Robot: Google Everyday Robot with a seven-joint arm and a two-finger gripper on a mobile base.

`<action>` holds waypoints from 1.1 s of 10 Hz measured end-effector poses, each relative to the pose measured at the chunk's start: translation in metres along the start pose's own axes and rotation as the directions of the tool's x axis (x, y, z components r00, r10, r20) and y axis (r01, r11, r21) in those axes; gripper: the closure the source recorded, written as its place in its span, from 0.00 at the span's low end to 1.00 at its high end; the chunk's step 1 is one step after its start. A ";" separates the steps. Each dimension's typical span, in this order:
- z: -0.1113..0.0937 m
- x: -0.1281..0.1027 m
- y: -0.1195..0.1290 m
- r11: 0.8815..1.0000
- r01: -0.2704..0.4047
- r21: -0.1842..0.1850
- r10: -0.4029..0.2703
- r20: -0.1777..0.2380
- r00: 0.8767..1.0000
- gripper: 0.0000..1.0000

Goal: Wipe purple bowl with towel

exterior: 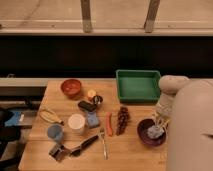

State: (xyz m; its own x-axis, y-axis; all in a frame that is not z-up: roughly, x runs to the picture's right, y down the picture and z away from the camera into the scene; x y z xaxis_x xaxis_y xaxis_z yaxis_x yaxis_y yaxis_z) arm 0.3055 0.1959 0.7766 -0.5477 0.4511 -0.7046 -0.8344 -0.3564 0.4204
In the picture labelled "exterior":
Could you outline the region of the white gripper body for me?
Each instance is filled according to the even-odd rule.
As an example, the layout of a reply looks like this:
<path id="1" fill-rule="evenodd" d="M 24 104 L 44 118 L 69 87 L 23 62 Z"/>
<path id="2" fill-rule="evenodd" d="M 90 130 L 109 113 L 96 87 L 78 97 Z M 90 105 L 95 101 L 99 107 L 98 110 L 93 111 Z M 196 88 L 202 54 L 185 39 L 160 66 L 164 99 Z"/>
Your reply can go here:
<path id="1" fill-rule="evenodd" d="M 167 94 L 161 94 L 160 98 L 156 104 L 156 119 L 169 119 L 170 115 L 172 113 L 172 104 L 174 101 L 174 97 L 167 95 Z"/>

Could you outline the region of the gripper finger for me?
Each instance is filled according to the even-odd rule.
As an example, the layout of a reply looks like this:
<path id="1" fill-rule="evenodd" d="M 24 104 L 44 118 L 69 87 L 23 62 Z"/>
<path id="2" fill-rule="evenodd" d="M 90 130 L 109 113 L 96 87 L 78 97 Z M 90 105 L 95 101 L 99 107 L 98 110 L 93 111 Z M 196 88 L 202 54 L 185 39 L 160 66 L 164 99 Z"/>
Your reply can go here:
<path id="1" fill-rule="evenodd" d="M 165 122 L 162 124 L 162 128 L 164 130 L 167 130 L 168 129 L 168 125 L 169 125 L 169 120 L 165 120 Z"/>
<path id="2" fill-rule="evenodd" d="M 154 121 L 154 124 L 159 126 L 159 117 L 158 116 L 153 116 L 153 121 Z"/>

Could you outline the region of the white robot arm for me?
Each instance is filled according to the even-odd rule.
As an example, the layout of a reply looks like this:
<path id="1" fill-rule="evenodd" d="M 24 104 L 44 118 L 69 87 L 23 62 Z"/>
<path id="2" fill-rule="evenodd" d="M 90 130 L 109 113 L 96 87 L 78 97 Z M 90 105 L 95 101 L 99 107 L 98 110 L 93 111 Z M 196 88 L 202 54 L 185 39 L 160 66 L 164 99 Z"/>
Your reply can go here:
<path id="1" fill-rule="evenodd" d="M 166 171 L 213 171 L 213 78 L 165 75 L 156 114 L 168 122 Z"/>

